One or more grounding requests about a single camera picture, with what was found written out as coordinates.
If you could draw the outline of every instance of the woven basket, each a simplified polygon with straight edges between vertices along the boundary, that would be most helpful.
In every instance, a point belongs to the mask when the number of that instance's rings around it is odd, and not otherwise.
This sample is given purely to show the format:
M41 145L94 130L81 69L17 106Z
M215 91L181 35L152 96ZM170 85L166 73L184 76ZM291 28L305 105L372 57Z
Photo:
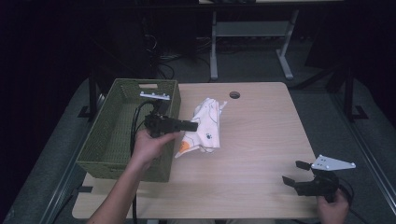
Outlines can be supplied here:
M144 91L170 95L166 112L177 119L180 109L180 92L175 80L148 80L118 78L114 81L92 129L78 155L77 164L95 178L117 179L130 159L131 127L134 110L149 98L141 97ZM137 124L152 110L144 105ZM167 182L169 180L175 141L164 146L163 154L153 161L143 181Z

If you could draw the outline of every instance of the orange and white fabric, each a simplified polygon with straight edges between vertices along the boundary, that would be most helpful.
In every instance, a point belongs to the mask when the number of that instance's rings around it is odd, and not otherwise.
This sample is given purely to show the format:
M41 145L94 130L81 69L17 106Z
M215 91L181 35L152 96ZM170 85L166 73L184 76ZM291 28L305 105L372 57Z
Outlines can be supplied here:
M198 123L196 132L185 132L175 158L200 148L203 152L213 152L220 147L219 115L227 102L219 105L217 100L206 98L194 111L192 122Z

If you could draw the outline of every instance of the human hand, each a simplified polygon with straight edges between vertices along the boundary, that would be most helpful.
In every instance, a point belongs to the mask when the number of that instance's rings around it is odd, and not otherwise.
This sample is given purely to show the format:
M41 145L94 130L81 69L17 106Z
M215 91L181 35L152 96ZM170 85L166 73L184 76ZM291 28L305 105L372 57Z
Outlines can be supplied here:
M328 203L323 196L317 197L318 216L322 224L344 223L349 210L349 203L343 192L335 192L334 202Z
M179 135L180 133L167 133L158 138L152 138L148 130L139 131L136 134L134 153L129 163L147 170L152 160L161 156L163 146Z

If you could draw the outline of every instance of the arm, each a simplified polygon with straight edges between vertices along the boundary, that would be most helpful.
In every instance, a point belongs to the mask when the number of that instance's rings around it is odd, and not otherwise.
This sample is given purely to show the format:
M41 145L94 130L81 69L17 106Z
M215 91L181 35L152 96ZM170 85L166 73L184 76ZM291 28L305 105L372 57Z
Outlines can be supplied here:
M344 223L349 210L349 204L340 189L335 192L334 203L328 203L323 196L318 196L317 201L318 216L322 224Z
M138 132L134 154L125 171L88 223L123 223L143 174L152 160L161 155L163 145L177 136L178 133L168 133L159 138L151 138L147 130Z

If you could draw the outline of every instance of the black cable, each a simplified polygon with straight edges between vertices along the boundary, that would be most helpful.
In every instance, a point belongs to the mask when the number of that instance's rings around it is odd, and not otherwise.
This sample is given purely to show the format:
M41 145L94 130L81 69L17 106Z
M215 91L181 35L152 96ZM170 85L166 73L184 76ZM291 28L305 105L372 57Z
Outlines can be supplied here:
M359 215L355 210L353 210L352 208L349 208L349 211L353 214L353 215L355 215L355 217L357 217L358 219L360 219L363 223L365 223L365 224L369 224L369 222L364 218L364 217L362 217L361 215Z
M67 200L64 202L64 204L62 204L61 208L59 209L58 213L56 214L55 218L53 219L52 223L55 223L56 220L58 219L59 215L62 213L62 211L66 208L66 206L69 204L69 202L73 199L73 197L75 195L78 195L78 189L82 186L82 182L81 184L78 185L78 187L76 187L75 189L72 190L72 192L70 193L69 197L67 198Z
M167 77L166 74L165 74L165 72L164 72L163 70L161 70L160 67L158 67L158 72L160 73L160 75L161 75L164 79L173 79L173 78L175 77L175 69L174 69L173 67L171 67L171 66L168 65L168 64L164 64L164 63L159 63L158 65L167 67L167 68L169 68L169 69L171 70L171 72L172 72L172 75L171 75L170 77Z
M306 222L303 222L303 221L300 221L300 220L297 220L297 219L292 219L291 221L299 223L299 224L308 224Z
M240 37L232 37L227 40L226 43L219 43L218 50L216 53L218 54L236 54L248 49L247 43L241 43Z
M139 130L140 126L143 124L143 121L142 121L136 127L136 123L137 123L137 120L138 120L139 115L140 115L140 110L142 109L142 107L144 105L153 105L153 106L155 106L154 103L155 103L154 101L145 101L142 104L140 104L136 108L136 110L134 111L134 116L133 116L132 125L131 125L132 126L131 127L131 144L130 144L131 157L134 154L134 143L135 143L135 140L136 140L137 130ZM136 195L137 194L134 195L134 200L132 201L132 216L133 216L134 224L137 224L137 212L136 212L136 210L137 210L136 209L137 201L136 201Z
M154 43L153 43L151 49L157 48L158 42L157 42L157 38L154 35L145 35L145 37L149 37L154 40Z
M349 186L350 192L347 191L347 189L346 189L343 185L340 185L340 189L341 189L344 193L349 194L349 195L347 195L347 196L350 198L350 199L348 199L349 207L350 207L350 206L352 206L353 199L355 198L355 190L353 190L352 185L351 185L349 182L347 182L344 178L341 178L341 177L338 177L338 178L339 178L340 180L344 181L344 182Z
M162 63L170 63L172 61L179 60L183 57L184 57L183 55L177 55L177 56L169 58L169 59L162 59Z
M204 62L208 67L209 67L209 73L210 73L210 63L207 62L205 59L200 58L200 57L196 57L196 59L201 60L202 62ZM207 83L210 83L212 81L212 77L209 77L209 80L207 81Z

